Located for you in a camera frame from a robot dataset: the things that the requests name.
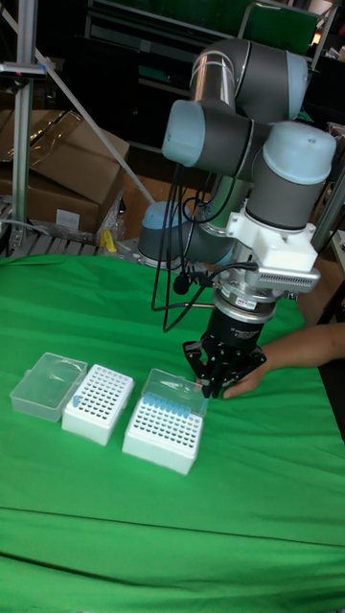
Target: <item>black cable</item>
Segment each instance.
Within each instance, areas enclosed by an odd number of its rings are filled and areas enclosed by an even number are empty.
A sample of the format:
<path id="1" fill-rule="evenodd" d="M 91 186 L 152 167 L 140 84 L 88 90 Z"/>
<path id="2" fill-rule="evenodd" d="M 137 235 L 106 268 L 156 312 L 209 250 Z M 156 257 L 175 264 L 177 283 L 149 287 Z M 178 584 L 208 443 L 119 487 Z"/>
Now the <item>black cable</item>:
<path id="1" fill-rule="evenodd" d="M 230 200 L 230 198 L 231 198 L 232 192 L 234 191 L 235 182 L 236 182 L 236 179 L 235 179 L 235 178 L 233 178 L 232 183 L 231 183 L 231 186 L 230 186 L 229 193 L 228 193 L 228 195 L 226 196 L 226 198 L 225 198 L 224 202 L 222 203 L 222 205 L 221 205 L 220 209 L 219 209 L 219 210 L 218 210 L 218 211 L 217 211 L 217 212 L 216 212 L 216 213 L 215 213 L 213 216 L 208 217 L 207 219 L 196 219 L 196 220 L 195 220 L 195 225 L 202 225 L 203 223 L 209 223 L 210 221 L 214 221 L 214 219 L 216 219 L 216 218 L 217 218 L 219 215 L 221 215 L 221 213 L 224 211 L 224 209 L 226 208 L 226 206 L 227 206 L 227 204 L 228 204 L 228 202 L 229 202 L 229 200 Z M 189 221 L 193 221 L 193 219 L 192 219 L 192 218 L 190 218 L 190 217 L 189 217 L 189 215 L 187 215 L 187 214 L 186 214 L 186 207 L 185 207 L 185 205 L 184 205 L 184 207 L 183 207 L 183 215 L 184 215 L 184 216 L 186 217 L 186 219 L 188 219 Z"/>
<path id="2" fill-rule="evenodd" d="M 179 252 L 180 252 L 180 259 L 181 259 L 181 270 L 182 270 L 182 273 L 185 275 L 186 265 L 185 265 L 185 259 L 184 259 L 184 247 L 183 247 L 183 236 L 182 236 L 182 207 L 181 207 L 181 202 L 183 199 L 183 193 L 182 193 L 183 184 L 182 183 L 183 183 L 183 171 L 181 172 L 181 175 L 180 175 L 177 211 L 178 211 L 178 246 L 179 246 Z"/>
<path id="3" fill-rule="evenodd" d="M 164 247 L 164 239 L 165 239 L 165 235 L 166 235 L 166 226 L 167 226 L 168 214 L 169 214 L 169 211 L 170 211 L 171 203 L 174 202 L 174 198 L 175 198 L 178 175 L 179 175 L 179 167 L 176 167 L 175 172 L 174 172 L 174 176 L 173 176 L 173 180 L 172 180 L 172 184 L 171 184 L 171 187 L 170 187 L 170 190 L 169 190 L 169 195 L 168 195 L 168 199 L 167 199 L 167 204 L 166 204 L 165 212 L 164 212 L 163 226 L 162 226 L 162 235 L 161 235 L 160 244 L 159 244 L 159 251 L 158 251 L 157 269 L 156 269 L 156 274 L 155 274 L 155 279 L 154 279 L 153 292 L 152 292 L 152 300 L 151 300 L 151 309 L 152 310 L 157 310 L 157 308 L 155 306 L 155 301 L 156 301 L 156 297 L 157 297 L 159 275 L 160 275 L 161 266 L 162 266 L 163 247 Z"/>
<path id="4" fill-rule="evenodd" d="M 172 283 L 172 234 L 173 234 L 173 212 L 174 212 L 174 202 L 176 198 L 177 189 L 180 185 L 182 167 L 180 164 L 177 164 L 176 167 L 176 181 L 172 191 L 172 202 L 170 204 L 170 215 L 169 215 L 169 227 L 168 227 L 168 241 L 167 241 L 167 287 L 166 287 L 166 307 L 169 305 L 170 301 L 170 291 L 171 291 L 171 283 Z M 168 311 L 166 310 L 164 313 L 164 321 L 163 321 L 163 329 L 167 325 L 168 322 Z"/>
<path id="5" fill-rule="evenodd" d="M 222 266 L 221 268 L 219 268 L 218 270 L 215 270 L 215 272 L 213 272 L 209 277 L 208 280 L 212 281 L 218 274 L 220 274 L 221 272 L 223 272 L 224 270 L 230 270 L 231 268 L 240 268 L 242 270 L 257 270 L 258 266 L 255 262 L 253 261 L 240 261 L 240 262 L 235 262 L 232 264 L 225 264 L 224 266 Z M 169 326 L 164 326 L 163 327 L 163 331 L 164 332 L 170 332 L 171 329 L 173 329 L 182 319 L 183 317 L 185 317 L 185 315 L 187 315 L 188 311 L 192 308 L 192 306 L 196 303 L 196 300 L 198 299 L 198 297 L 202 294 L 203 290 L 205 289 L 206 285 L 203 285 L 202 287 L 200 287 L 198 289 L 198 291 L 195 293 L 194 297 L 192 298 L 192 300 L 190 301 L 190 303 L 185 306 L 185 308 L 183 309 L 182 313 L 180 313 L 176 319 L 172 322 L 172 324 L 170 324 Z"/>
<path id="6" fill-rule="evenodd" d="M 342 222 L 345 219 L 345 213 L 341 216 L 340 221 L 338 221 L 338 223 L 336 224 L 336 228 L 335 230 L 333 230 L 332 234 L 330 235 L 329 238 L 327 238 L 326 242 L 324 245 L 322 245 L 320 251 L 318 252 L 318 255 L 320 255 L 320 253 L 322 253 L 323 251 L 325 251 L 325 249 L 327 249 L 327 247 L 329 246 L 331 240 L 334 238 L 335 234 L 337 233 L 339 227 L 341 226 Z"/>

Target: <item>transparent lid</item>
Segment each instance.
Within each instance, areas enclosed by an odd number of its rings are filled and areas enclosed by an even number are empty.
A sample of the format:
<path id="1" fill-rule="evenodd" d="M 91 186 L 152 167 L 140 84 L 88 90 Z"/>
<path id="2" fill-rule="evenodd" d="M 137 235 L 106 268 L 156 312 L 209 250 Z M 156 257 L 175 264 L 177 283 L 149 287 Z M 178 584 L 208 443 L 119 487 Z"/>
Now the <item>transparent lid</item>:
<path id="1" fill-rule="evenodd" d="M 86 362 L 44 353 L 14 388 L 11 397 L 55 409 L 73 384 L 86 374 L 86 367 Z"/>
<path id="2" fill-rule="evenodd" d="M 150 404 L 184 415 L 190 413 L 204 417 L 208 398 L 202 394 L 202 385 L 187 381 L 183 376 L 152 369 L 143 389 L 143 396 Z"/>

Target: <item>table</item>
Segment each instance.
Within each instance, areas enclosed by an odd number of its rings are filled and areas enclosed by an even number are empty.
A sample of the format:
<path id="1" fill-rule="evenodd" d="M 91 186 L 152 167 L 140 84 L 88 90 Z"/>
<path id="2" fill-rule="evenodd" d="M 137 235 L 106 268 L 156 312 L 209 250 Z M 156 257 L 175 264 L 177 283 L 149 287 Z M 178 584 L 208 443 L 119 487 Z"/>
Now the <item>table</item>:
<path id="1" fill-rule="evenodd" d="M 191 377 L 181 344 L 209 317 L 193 309 L 163 334 L 153 277 L 111 258 L 0 261 L 1 612 L 340 608 L 345 447 L 316 369 L 212 399 L 187 477 L 121 453 L 150 368 Z M 262 341 L 301 326 L 297 305 L 281 301 Z M 135 379 L 107 447 L 11 409 L 11 389 L 44 352 Z"/>

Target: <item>wire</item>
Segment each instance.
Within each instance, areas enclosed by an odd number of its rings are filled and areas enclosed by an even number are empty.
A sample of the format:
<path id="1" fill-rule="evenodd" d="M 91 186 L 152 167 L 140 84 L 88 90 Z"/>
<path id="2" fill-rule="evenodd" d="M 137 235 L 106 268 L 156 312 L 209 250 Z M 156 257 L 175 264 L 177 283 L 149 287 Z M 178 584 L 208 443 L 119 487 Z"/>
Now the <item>wire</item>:
<path id="1" fill-rule="evenodd" d="M 171 184 L 171 188 L 169 191 L 167 204 L 166 204 L 166 208 L 164 212 L 162 234 L 161 234 L 161 239 L 160 239 L 160 244 L 159 244 L 157 269 L 156 269 L 156 275 L 155 275 L 152 299 L 151 299 L 152 310 L 155 312 L 157 311 L 164 312 L 164 320 L 163 320 L 163 331 L 164 332 L 169 332 L 171 329 L 174 328 L 174 326 L 176 326 L 183 319 L 183 317 L 185 317 L 188 311 L 196 304 L 197 299 L 199 298 L 199 296 L 201 295 L 205 287 L 209 286 L 209 283 L 218 274 L 220 274 L 224 270 L 229 270 L 231 268 L 241 268 L 241 269 L 246 269 L 246 270 L 256 270 L 257 269 L 257 264 L 255 262 L 250 262 L 250 261 L 225 264 L 224 266 L 214 271 L 210 276 L 207 277 L 208 283 L 202 285 L 199 288 L 199 290 L 195 293 L 192 300 L 189 303 L 187 303 L 187 305 L 186 303 L 178 303 L 178 304 L 173 304 L 173 305 L 170 304 L 170 292 L 171 292 L 171 280 L 172 280 L 172 238 L 173 238 L 173 228 L 172 227 L 173 227 L 173 220 L 174 220 L 176 212 L 178 212 L 178 242 L 179 242 L 179 251 L 180 251 L 180 258 L 181 258 L 181 268 L 182 268 L 182 272 L 186 274 L 185 256 L 187 254 L 187 251 L 188 251 L 191 239 L 192 239 L 192 233 L 193 233 L 195 225 L 207 223 L 208 221 L 212 221 L 213 219 L 216 219 L 216 217 L 218 217 L 222 213 L 222 211 L 225 209 L 226 205 L 228 204 L 231 194 L 234 190 L 234 186 L 235 186 L 235 178 L 234 178 L 230 186 L 228 195 L 226 196 L 220 209 L 213 216 L 209 217 L 208 219 L 196 220 L 194 216 L 190 218 L 189 216 L 186 215 L 185 207 L 189 201 L 193 200 L 195 202 L 193 213 L 195 212 L 196 207 L 198 206 L 199 195 L 200 195 L 201 190 L 198 190 L 195 193 L 194 197 L 187 198 L 187 200 L 183 202 L 183 195 L 186 192 L 185 190 L 183 192 L 183 173 L 184 173 L 183 167 L 178 164 L 174 172 L 174 176 L 173 176 L 173 180 L 172 180 L 172 184 Z M 207 184 L 210 180 L 210 177 L 211 177 L 211 173 L 208 174 L 204 187 L 203 187 L 203 192 L 202 192 L 203 204 L 201 206 L 205 206 L 208 204 L 208 202 L 207 203 L 204 202 L 204 199 L 205 199 Z M 176 198 L 177 192 L 178 192 L 178 201 L 177 201 L 177 204 L 175 204 L 175 198 Z M 183 250 L 183 236 L 182 236 L 182 216 L 183 215 L 192 222 L 191 232 L 188 237 L 187 248 L 185 250 Z M 168 232 L 167 249 L 166 249 L 167 285 L 166 285 L 165 305 L 156 306 L 155 303 L 156 303 L 156 297 L 157 297 L 157 291 L 158 291 L 158 285 L 159 285 L 159 277 L 160 277 L 160 272 L 162 268 L 164 242 L 165 242 L 167 232 Z M 169 311 L 172 308 L 179 308 L 179 307 L 183 308 L 183 311 L 168 326 Z"/>
<path id="2" fill-rule="evenodd" d="M 25 221 L 16 221 L 16 219 L 1 219 L 0 227 L 3 223 L 9 223 L 13 226 L 23 226 L 24 228 L 29 228 L 30 230 L 37 230 L 41 234 L 45 234 L 47 237 L 50 236 L 48 230 L 42 228 L 41 226 L 34 226 L 32 223 L 26 223 Z"/>
<path id="3" fill-rule="evenodd" d="M 231 183 L 228 195 L 226 196 L 226 198 L 225 198 L 224 202 L 222 203 L 220 209 L 213 216 L 207 217 L 207 219 L 196 219 L 195 220 L 195 225 L 202 225 L 203 223 L 210 223 L 210 221 L 214 221 L 214 219 L 216 219 L 219 215 L 221 215 L 221 213 L 224 211 L 224 209 L 226 208 L 226 206 L 227 206 L 227 204 L 228 204 L 228 202 L 229 202 L 229 200 L 231 198 L 232 192 L 234 191 L 235 182 L 236 182 L 236 178 L 234 177 L 233 180 L 232 180 L 232 183 Z M 186 206 L 185 205 L 187 204 L 187 202 L 188 202 L 188 200 L 186 200 L 186 202 L 184 203 L 184 206 L 183 206 L 183 215 L 189 221 L 193 221 L 193 219 L 190 218 L 189 215 L 186 214 Z"/>
<path id="4" fill-rule="evenodd" d="M 215 270 L 215 272 L 213 272 L 208 277 L 209 281 L 212 281 L 218 274 L 220 274 L 224 270 L 230 270 L 231 268 L 241 268 L 241 269 L 244 269 L 244 270 L 257 270 L 258 266 L 257 266 L 257 264 L 255 262 L 252 262 L 252 261 L 240 261 L 240 262 L 236 262 L 236 263 L 232 263 L 232 264 L 225 264 L 225 266 L 222 266 L 218 270 Z M 183 319 L 183 317 L 185 317 L 185 315 L 187 315 L 188 311 L 196 303 L 196 300 L 202 294 L 202 292 L 205 289 L 205 287 L 206 287 L 206 285 L 203 285 L 202 287 L 200 287 L 198 289 L 198 291 L 195 293 L 195 295 L 192 298 L 192 300 L 190 301 L 190 303 L 183 309 L 182 313 L 180 313 L 176 317 L 176 319 L 172 322 L 172 324 L 170 324 L 167 327 L 163 327 L 163 331 L 164 332 L 170 332 L 170 330 L 173 329 L 181 321 L 181 319 Z"/>
<path id="5" fill-rule="evenodd" d="M 318 252 L 318 255 L 320 255 L 320 253 L 322 253 L 323 251 L 325 251 L 325 249 L 327 249 L 327 247 L 329 246 L 331 240 L 334 238 L 335 234 L 337 233 L 337 231 L 338 231 L 339 227 L 341 226 L 342 222 L 344 221 L 344 219 L 345 219 L 345 213 L 341 216 L 340 220 L 336 224 L 335 230 L 333 230 L 332 234 L 329 236 L 329 238 L 327 238 L 325 244 L 322 245 L 320 251 Z"/>
<path id="6" fill-rule="evenodd" d="M 161 271 L 161 267 L 162 267 L 164 239 L 165 239 L 165 235 L 166 235 L 166 227 L 167 227 L 168 214 L 169 214 L 169 211 L 170 211 L 171 203 L 174 202 L 174 198 L 175 198 L 175 194 L 176 194 L 176 186 L 177 186 L 178 175 L 179 175 L 179 167 L 176 166 L 176 169 L 175 169 L 175 172 L 174 172 L 174 176 L 173 176 L 173 180 L 172 180 L 172 184 L 171 184 L 171 187 L 170 187 L 170 190 L 169 190 L 169 195 L 168 195 L 168 199 L 167 199 L 167 204 L 166 204 L 165 212 L 164 212 L 162 234 L 161 234 L 161 239 L 160 239 L 160 243 L 159 243 L 158 262 L 157 262 L 157 269 L 156 269 L 154 285 L 153 285 L 153 291 L 152 291 L 152 299 L 151 299 L 151 309 L 153 311 L 157 310 L 157 307 L 155 306 L 155 301 L 156 301 L 157 290 L 158 290 L 159 275 L 160 275 L 160 271 Z"/>

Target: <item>human hand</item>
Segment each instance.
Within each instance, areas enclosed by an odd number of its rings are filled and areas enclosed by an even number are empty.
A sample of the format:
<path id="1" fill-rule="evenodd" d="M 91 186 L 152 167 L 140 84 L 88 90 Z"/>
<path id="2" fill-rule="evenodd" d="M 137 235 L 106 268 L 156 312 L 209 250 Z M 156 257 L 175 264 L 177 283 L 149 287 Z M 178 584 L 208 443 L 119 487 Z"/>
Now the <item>human hand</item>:
<path id="1" fill-rule="evenodd" d="M 249 373 L 249 375 L 244 376 L 241 381 L 235 383 L 228 387 L 223 393 L 223 398 L 234 398 L 236 396 L 240 396 L 241 394 L 248 394 L 248 392 L 253 392 L 258 385 L 262 382 L 265 374 L 267 372 L 266 364 L 264 363 L 259 368 Z"/>

